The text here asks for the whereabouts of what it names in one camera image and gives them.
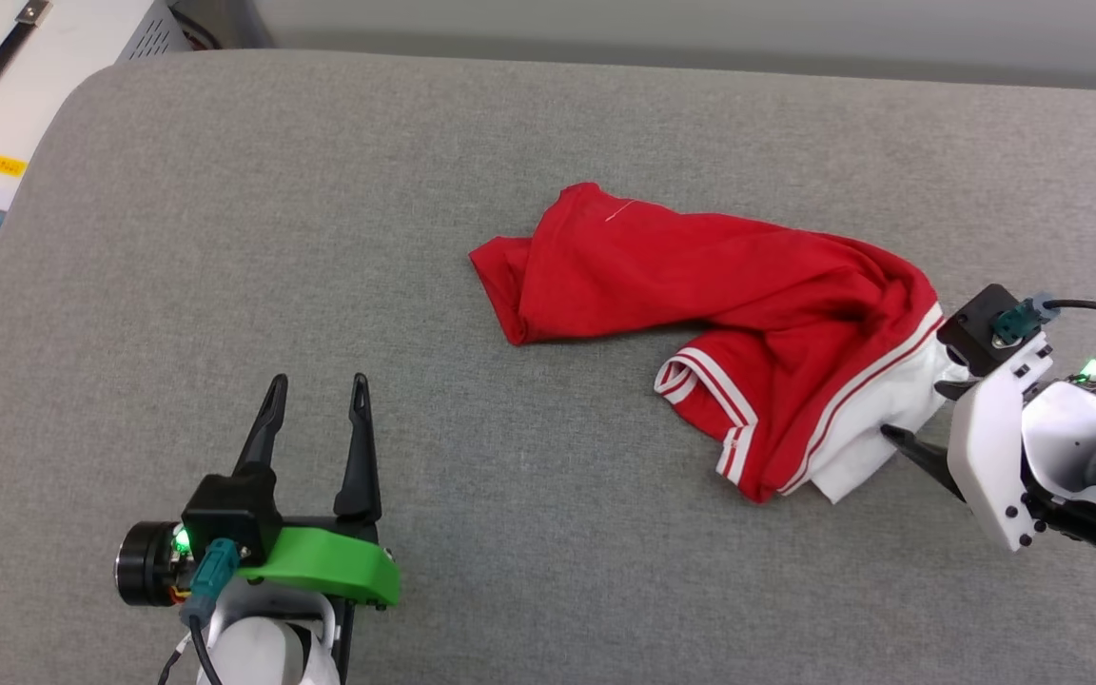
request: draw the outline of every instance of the white equipment box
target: white equipment box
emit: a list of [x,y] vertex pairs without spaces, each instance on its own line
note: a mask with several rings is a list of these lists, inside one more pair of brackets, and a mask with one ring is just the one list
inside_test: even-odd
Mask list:
[[164,0],[0,0],[0,227],[75,87],[117,61],[189,50]]

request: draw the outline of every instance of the gray cushion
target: gray cushion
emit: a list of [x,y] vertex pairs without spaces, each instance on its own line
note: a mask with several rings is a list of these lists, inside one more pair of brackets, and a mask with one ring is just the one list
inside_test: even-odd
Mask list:
[[[997,550],[899,459],[835,507],[740,499],[652,392],[690,331],[509,346],[466,253],[583,179],[879,243],[947,307],[993,281],[1096,298],[1096,92],[317,53],[109,69],[0,242],[0,682],[153,682],[182,629],[117,598],[126,529],[229,469],[278,372],[278,506],[327,513],[357,370],[404,597],[357,619],[351,682],[1096,682],[1096,551]],[[1096,352],[1096,315],[1049,333],[1063,372]]]

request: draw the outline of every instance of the teal connector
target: teal connector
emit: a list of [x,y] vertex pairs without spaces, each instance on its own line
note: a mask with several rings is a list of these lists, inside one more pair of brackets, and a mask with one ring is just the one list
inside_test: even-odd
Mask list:
[[1052,299],[1051,295],[1040,292],[1034,298],[1026,298],[1017,307],[996,317],[992,322],[992,331],[1000,339],[1001,345],[1016,345],[1036,330],[1040,330],[1042,324],[1060,316],[1060,309],[1047,307],[1049,299]]
[[240,568],[240,552],[235,549],[235,541],[219,537],[205,548],[205,557],[197,564],[197,571],[192,573],[189,590],[192,592],[180,607],[180,624],[189,625],[189,619],[196,618],[198,625],[209,625],[214,616],[214,607],[218,604],[218,595],[235,578]]

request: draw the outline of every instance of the green led light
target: green led light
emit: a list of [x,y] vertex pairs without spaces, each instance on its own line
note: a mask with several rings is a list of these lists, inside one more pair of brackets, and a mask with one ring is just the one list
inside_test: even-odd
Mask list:
[[1088,361],[1082,369],[1082,376],[1096,376],[1096,359]]
[[189,551],[192,551],[192,543],[189,541],[189,532],[184,529],[184,526],[180,526],[175,536],[171,538],[171,549],[180,551],[182,555],[187,555]]

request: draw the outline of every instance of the white stripe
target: white stripe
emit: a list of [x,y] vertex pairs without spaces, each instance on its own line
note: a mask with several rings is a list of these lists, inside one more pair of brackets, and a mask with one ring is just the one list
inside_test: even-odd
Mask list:
[[653,380],[653,390],[663,393],[665,390],[677,386],[684,376],[690,376],[692,369],[686,364],[680,364],[673,358],[666,359],[662,368],[658,369],[658,378]]
[[[843,402],[844,398],[846,398],[849,393],[853,392],[854,387],[857,387],[861,383],[864,383],[865,378],[869,378],[883,367],[888,367],[888,365],[895,364],[898,361],[900,361],[904,352],[909,351],[909,349],[913,346],[916,346],[917,343],[921,342],[921,339],[925,338],[927,330],[933,328],[933,324],[935,324],[940,319],[940,317],[941,317],[941,305],[934,304],[933,308],[931,308],[929,311],[927,311],[925,318],[922,318],[921,323],[916,327],[916,330],[913,330],[912,334],[910,334],[907,339],[905,339],[898,346],[895,346],[895,349],[892,349],[892,351],[887,352],[886,355],[878,357],[878,359],[875,361],[874,364],[867,365],[867,367],[861,369],[861,373],[858,373],[856,374],[856,376],[853,376],[847,383],[845,383],[843,387],[840,388],[838,391],[836,391],[834,396],[832,396],[832,398],[826,402],[826,407],[823,408],[823,413],[819,415],[819,423],[814,424],[814,432],[810,434],[810,442],[806,443],[806,452],[801,457],[801,463],[797,464],[797,472],[792,473],[792,478],[790,478],[789,481],[786,482],[786,487],[783,487],[783,489],[780,489],[783,493],[786,494],[791,493],[792,490],[796,490],[797,487],[801,486],[801,482],[804,481],[804,479],[801,480],[797,479],[803,477],[806,469],[809,468],[810,452],[813,450],[814,445],[817,445],[817,443],[819,442],[819,437],[823,434],[823,430],[826,429],[827,423],[830,423],[830,421],[832,420],[832,412],[835,411],[835,408],[841,402]],[[922,351],[923,349],[925,349],[923,347],[923,345],[918,346],[913,352],[913,354],[918,354],[918,352]]]
[[[712,386],[713,381],[711,380],[711,377],[709,376],[708,373],[704,373],[701,370],[699,363],[695,363],[695,361],[686,359],[683,357],[671,357],[666,362],[666,364],[686,365],[687,368],[692,369],[690,373],[693,374],[693,376],[699,378],[700,381],[704,383],[705,387],[708,387],[709,395],[712,395],[713,400],[718,400],[718,404],[721,404],[721,408],[723,409],[723,411],[726,411],[726,415],[730,418],[730,424],[734,426],[743,425],[742,416],[739,416],[739,413],[734,412],[734,408],[730,407],[730,402],[727,402],[726,398],[723,398],[723,396],[718,392],[717,388]],[[661,389],[659,389],[658,387],[655,387],[655,390],[658,391],[658,393],[660,395],[662,393]]]
[[[721,386],[722,390],[726,390],[727,395],[730,395],[730,400],[734,403],[734,407],[739,409],[739,412],[743,414],[742,421],[739,420],[733,413],[731,413],[731,420],[734,421],[734,425],[755,425],[758,423],[758,415],[755,413],[755,409],[752,409],[752,404],[747,402],[744,398],[743,392],[740,391],[739,387],[734,385],[734,381],[730,377],[726,376],[726,372],[722,370],[721,364],[718,364],[704,351],[697,350],[696,347],[684,347],[675,355],[690,355],[696,357],[697,363],[700,363],[705,370],[708,370],[709,375],[713,378],[713,381]],[[715,398],[721,400],[721,393],[713,393]]]
[[692,393],[692,390],[696,387],[696,374],[693,373],[690,378],[683,381],[683,386],[680,386],[678,390],[673,390],[670,391],[670,393],[662,395],[662,398],[665,398],[670,403],[678,404],[684,398],[687,398],[687,396]]
[[746,467],[746,452],[752,446],[753,433],[755,433],[755,429],[739,430],[739,442],[735,443],[734,448],[734,465],[730,467],[730,481],[733,481],[734,486],[738,486],[739,481],[743,479],[743,469]]
[[735,446],[735,435],[742,429],[730,429],[726,432],[726,439],[721,442],[721,457],[718,459],[718,476],[724,477],[726,465],[730,464],[731,455],[734,454]]
[[620,208],[618,208],[618,209],[616,209],[616,212],[612,213],[612,216],[609,216],[608,218],[605,218],[605,220],[603,220],[603,222],[608,222],[609,220],[613,220],[614,218],[617,217],[617,214],[619,214],[621,212],[625,212],[625,209],[628,207],[628,205],[631,205],[633,203],[636,203],[636,199],[628,199],[627,203],[623,204],[623,206]]

